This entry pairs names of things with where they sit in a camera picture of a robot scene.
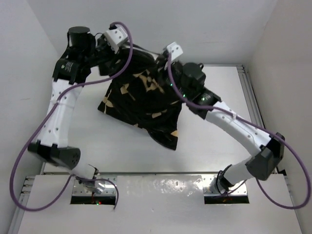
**purple cable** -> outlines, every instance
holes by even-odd
[[[17,205],[17,207],[21,208],[22,210],[25,210],[25,211],[42,211],[48,207],[50,207],[51,205],[53,205],[58,199],[59,197],[63,194],[63,192],[65,191],[69,181],[70,181],[70,178],[73,176],[69,176],[64,188],[61,190],[61,192],[59,193],[59,195],[52,201],[50,202],[49,204],[43,206],[43,207],[40,207],[40,208],[28,208],[28,207],[25,207],[23,205],[21,205],[19,203],[19,200],[16,198],[15,194],[14,194],[14,177],[15,177],[15,173],[16,173],[16,170],[17,170],[17,167],[19,165],[19,162],[20,162],[20,159],[21,157],[23,156],[23,154],[25,153],[28,145],[33,141],[33,139],[36,137],[36,135],[40,132],[40,130],[42,129],[42,127],[44,126],[44,124],[47,122],[47,120],[51,117],[51,115],[53,114],[53,112],[55,111],[55,109],[57,108],[58,104],[59,104],[59,101],[61,100],[61,98],[69,91],[71,91],[72,89],[75,89],[77,87],[81,87],[81,86],[86,86],[86,85],[91,85],[91,84],[99,84],[99,83],[103,83],[103,82],[106,82],[106,81],[109,81],[109,80],[112,80],[118,76],[120,76],[128,67],[130,61],[131,61],[131,58],[132,58],[132,54],[133,54],[133,41],[132,41],[132,37],[131,37],[131,33],[129,31],[129,29],[127,28],[127,26],[122,23],[122,22],[113,22],[111,23],[110,26],[114,26],[116,24],[119,24],[121,25],[127,32],[128,34],[128,38],[129,38],[129,43],[130,43],[130,51],[129,51],[129,56],[128,56],[128,59],[125,63],[125,65],[123,66],[123,68],[117,72],[116,74],[114,74],[113,76],[109,77],[109,78],[106,78],[106,79],[101,79],[101,80],[97,80],[97,81],[91,81],[91,82],[86,82],[86,83],[80,83],[80,84],[76,84],[76,85],[73,85],[71,87],[69,87],[68,89],[64,90],[60,96],[58,97],[55,105],[52,107],[52,109],[50,110],[50,112],[47,114],[47,116],[44,118],[44,120],[42,121],[42,123],[39,125],[39,127],[35,130],[35,132],[31,135],[31,137],[28,139],[28,141],[25,143],[25,145],[23,146],[22,150],[20,151],[15,163],[14,163],[14,166],[13,166],[13,169],[12,169],[12,172],[11,172],[11,176],[10,176],[10,196],[11,196],[11,199],[13,200],[13,202]]]
[[[175,83],[175,80],[173,78],[173,75],[172,75],[172,70],[171,70],[171,54],[169,54],[169,57],[168,57],[168,76],[169,76],[169,79],[170,79],[170,82],[172,83],[173,85],[173,89],[175,91],[175,93],[177,94],[177,96],[183,101],[185,102],[186,104],[188,104],[189,106],[193,107],[193,108],[196,108],[196,109],[201,109],[201,110],[213,110],[213,109],[216,109],[216,110],[219,110],[219,111],[222,111],[230,116],[233,116],[233,113],[227,111],[227,110],[224,110],[222,108],[219,108],[219,107],[214,107],[214,106],[200,106],[200,105],[197,105],[195,103],[192,103],[190,101],[188,101],[185,97],[183,97],[183,95],[180,93],[179,89],[177,88],[176,86],[176,83]],[[285,205],[281,205],[279,203],[277,203],[276,201],[274,201],[272,198],[270,198],[270,196],[264,191],[263,187],[261,186],[260,182],[257,180],[257,183],[260,187],[260,190],[263,192],[263,194],[267,197],[268,200],[270,200],[273,204],[275,204],[276,206],[279,206],[281,208],[284,208],[284,209],[288,209],[288,210],[297,210],[297,209],[300,209],[302,207],[305,207],[310,198],[311,198],[311,179],[310,179],[310,176],[309,176],[309,172],[307,170],[307,168],[305,167],[303,161],[301,160],[301,158],[299,157],[299,155],[297,154],[297,152],[286,142],[284,141],[282,138],[280,138],[279,136],[277,136],[275,133],[269,131],[269,130],[266,130],[265,128],[262,128],[260,126],[257,126],[256,124],[254,123],[251,123],[239,116],[236,117],[236,119],[238,119],[239,121],[241,122],[244,122],[246,124],[249,124],[257,129],[260,129],[262,130],[263,132],[266,132],[268,134],[270,134],[271,136],[274,136],[275,138],[277,138],[280,142],[282,142],[289,150],[290,152],[294,155],[294,157],[297,159],[298,163],[300,164],[300,167],[302,168],[303,170],[303,173],[306,177],[306,180],[307,180],[307,196],[306,196],[306,199],[304,200],[304,202],[298,206],[285,206]]]

